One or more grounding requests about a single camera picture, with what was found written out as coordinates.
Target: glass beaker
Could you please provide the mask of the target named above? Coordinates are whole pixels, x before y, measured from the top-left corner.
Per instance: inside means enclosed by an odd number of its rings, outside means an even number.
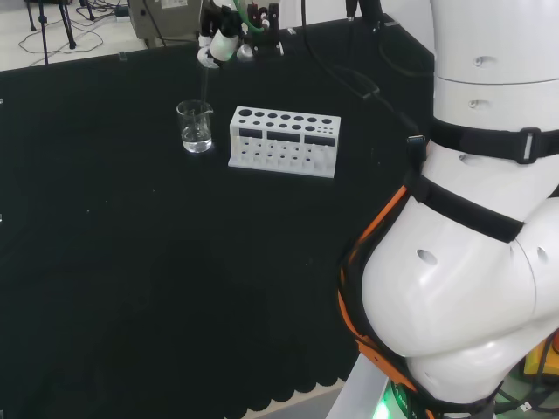
[[[176,107],[183,146],[191,153],[202,153],[211,147],[210,115],[213,109],[201,100],[185,100]]]

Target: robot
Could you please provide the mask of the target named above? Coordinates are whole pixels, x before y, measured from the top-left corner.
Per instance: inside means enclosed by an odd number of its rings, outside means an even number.
[[[513,366],[559,327],[559,2],[431,7],[431,141],[409,139],[412,170],[344,259],[339,301],[360,350],[415,405],[409,417],[485,419]],[[203,10],[204,66],[235,53],[238,12],[228,0]]]
[[[204,0],[200,11],[198,61],[206,68],[219,68],[235,52],[241,61],[255,56],[283,55],[279,36],[280,7],[271,3],[258,7],[252,3],[247,12],[241,0]],[[238,48],[239,40],[244,41]]]

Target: table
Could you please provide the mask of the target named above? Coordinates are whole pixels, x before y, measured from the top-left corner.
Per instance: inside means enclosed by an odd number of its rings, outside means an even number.
[[[237,419],[347,377],[337,265],[400,185],[408,133],[282,37],[284,58],[210,77],[203,155],[185,154],[175,120],[200,94],[195,45],[0,73],[6,417]],[[427,127],[432,81],[392,72],[363,23],[309,38]],[[335,179],[228,168],[241,105],[341,116]]]

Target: black mount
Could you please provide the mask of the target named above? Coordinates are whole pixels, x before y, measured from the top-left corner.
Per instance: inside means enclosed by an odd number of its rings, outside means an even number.
[[[271,3],[268,8],[259,8],[257,4],[249,4],[247,7],[248,18],[257,28],[262,27],[262,15],[266,15],[266,20],[270,23],[263,32],[248,32],[245,36],[245,43],[252,48],[255,59],[267,58],[282,55],[280,44],[280,5]]]

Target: green tube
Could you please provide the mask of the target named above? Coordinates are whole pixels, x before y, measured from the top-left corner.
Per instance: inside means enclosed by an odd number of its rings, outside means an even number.
[[[241,19],[243,19],[243,22],[245,22],[246,26],[248,26],[249,31],[257,33],[264,31],[264,28],[257,28],[251,24],[251,21],[248,20],[248,16],[246,15],[245,10],[241,7],[239,0],[233,0],[233,2],[235,3],[235,7],[237,8],[238,14],[241,16]]]

